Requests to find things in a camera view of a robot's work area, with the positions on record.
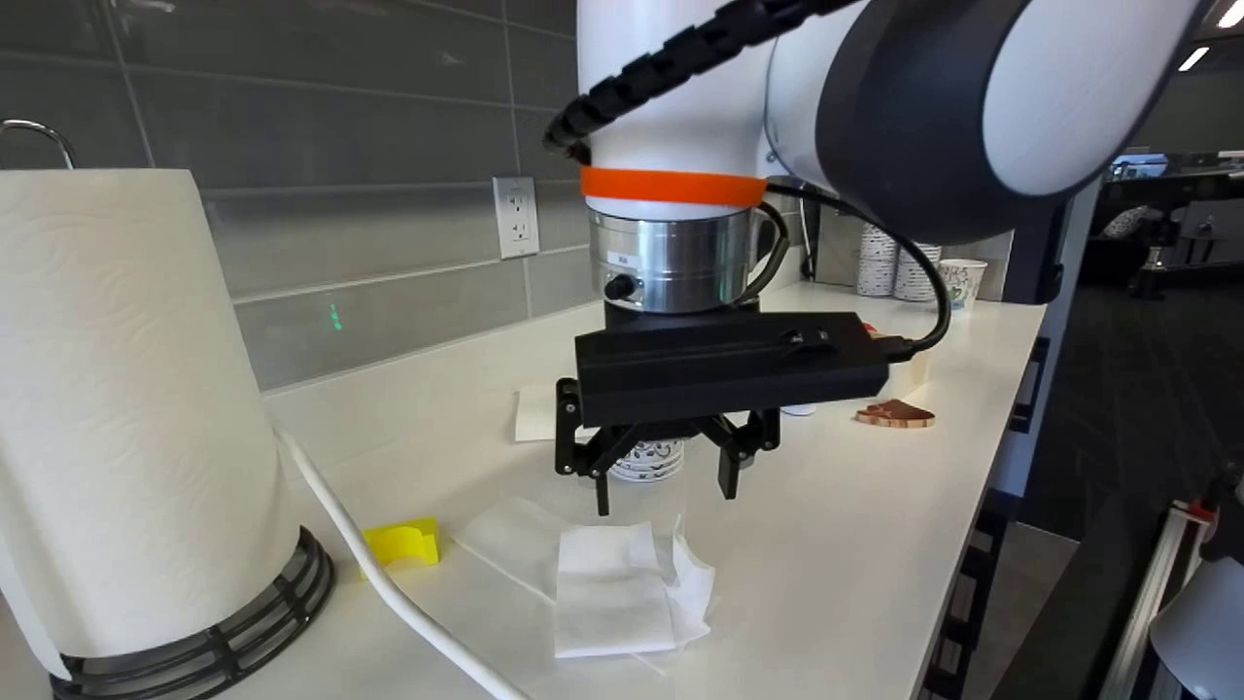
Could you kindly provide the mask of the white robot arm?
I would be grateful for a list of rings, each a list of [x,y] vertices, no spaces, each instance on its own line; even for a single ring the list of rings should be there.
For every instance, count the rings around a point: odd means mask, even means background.
[[[791,404],[878,393],[937,339],[771,312],[771,198],[909,253],[1044,220],[1123,153],[1208,6],[574,0],[578,93],[543,146],[578,168],[607,325],[556,383],[556,466],[602,487],[704,436],[735,489]]]

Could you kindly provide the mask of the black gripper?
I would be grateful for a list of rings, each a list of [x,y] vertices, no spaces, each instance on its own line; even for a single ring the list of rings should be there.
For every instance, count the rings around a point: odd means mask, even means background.
[[[726,415],[650,420],[650,423],[586,423],[585,397],[571,378],[556,383],[556,470],[591,475],[594,509],[609,514],[609,466],[646,439],[696,439],[720,452],[720,493],[735,498],[743,466],[760,452],[781,445],[781,415],[775,410],[752,414],[743,423]]]

